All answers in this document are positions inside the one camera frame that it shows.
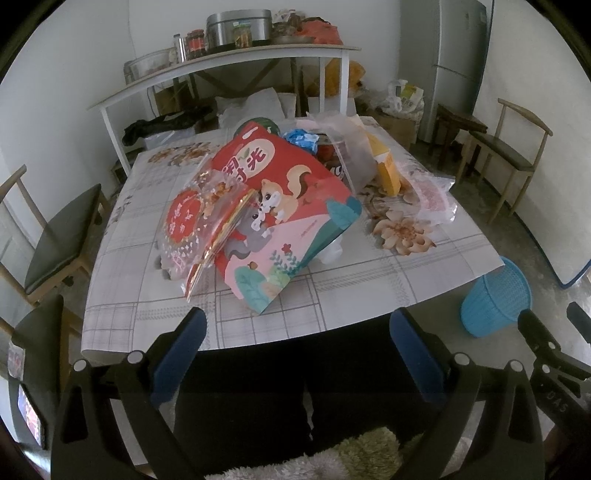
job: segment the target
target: seasoning jar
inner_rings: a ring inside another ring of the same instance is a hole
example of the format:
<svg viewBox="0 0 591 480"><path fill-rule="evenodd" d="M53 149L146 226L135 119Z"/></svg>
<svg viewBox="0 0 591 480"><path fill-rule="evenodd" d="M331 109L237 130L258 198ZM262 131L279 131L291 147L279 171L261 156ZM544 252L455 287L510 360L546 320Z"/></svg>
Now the seasoning jar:
<svg viewBox="0 0 591 480"><path fill-rule="evenodd" d="M251 25L247 22L234 22L234 44L236 48L252 47Z"/></svg>
<svg viewBox="0 0 591 480"><path fill-rule="evenodd" d="M198 59L205 55L205 33L201 28L187 34L187 57L190 60Z"/></svg>

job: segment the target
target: metal pot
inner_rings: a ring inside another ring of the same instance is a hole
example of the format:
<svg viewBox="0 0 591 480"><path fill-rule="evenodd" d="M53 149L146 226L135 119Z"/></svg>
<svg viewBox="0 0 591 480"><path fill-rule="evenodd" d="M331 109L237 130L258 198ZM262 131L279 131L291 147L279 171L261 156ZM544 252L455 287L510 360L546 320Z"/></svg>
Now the metal pot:
<svg viewBox="0 0 591 480"><path fill-rule="evenodd" d="M231 10L213 14L207 18L207 42L209 53L235 48L234 27L236 24L249 24L252 45L268 45L271 39L271 10Z"/></svg>

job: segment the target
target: black pants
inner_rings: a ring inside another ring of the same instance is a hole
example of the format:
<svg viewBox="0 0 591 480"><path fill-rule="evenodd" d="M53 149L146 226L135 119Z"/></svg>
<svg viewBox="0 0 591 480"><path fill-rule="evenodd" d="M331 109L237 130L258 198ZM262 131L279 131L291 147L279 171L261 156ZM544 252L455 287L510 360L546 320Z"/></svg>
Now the black pants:
<svg viewBox="0 0 591 480"><path fill-rule="evenodd" d="M436 411L418 393L388 321L198 353L180 387L174 427L197 470L281 463L376 427L387 426L401 442L425 431Z"/></svg>

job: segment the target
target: blue wastebasket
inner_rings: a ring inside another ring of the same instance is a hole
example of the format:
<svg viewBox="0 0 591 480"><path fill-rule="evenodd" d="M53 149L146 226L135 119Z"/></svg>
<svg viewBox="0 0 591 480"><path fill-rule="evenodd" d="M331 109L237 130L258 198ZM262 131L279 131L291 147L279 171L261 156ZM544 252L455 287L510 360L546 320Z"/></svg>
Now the blue wastebasket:
<svg viewBox="0 0 591 480"><path fill-rule="evenodd" d="M475 337L517 322L519 313L531 308L531 289L525 275L511 260L501 258L505 266L476 280L462 302L460 318Z"/></svg>

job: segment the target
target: wooden stool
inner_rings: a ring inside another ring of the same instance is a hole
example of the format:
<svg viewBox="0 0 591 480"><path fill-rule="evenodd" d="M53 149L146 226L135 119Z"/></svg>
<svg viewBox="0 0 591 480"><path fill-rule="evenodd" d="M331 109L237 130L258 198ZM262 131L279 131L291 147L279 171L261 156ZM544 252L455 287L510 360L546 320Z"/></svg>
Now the wooden stool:
<svg viewBox="0 0 591 480"><path fill-rule="evenodd" d="M441 149L441 154L439 155L439 162L437 162L438 170L441 170L443 168L443 164L445 163L447 150L449 150L449 145L453 141L452 132L454 131L454 128L459 128L461 130L469 130L473 132L481 132L484 134L488 129L488 127L485 124L483 124L480 120L478 120L475 116L468 115L466 113L454 112L445 105L439 104L437 105L435 127L433 128L431 144L429 145L429 155L433 153L433 148L435 147L435 139L437 138L437 132L439 131L440 124L444 124L447 127L447 132L445 135L443 148Z"/></svg>

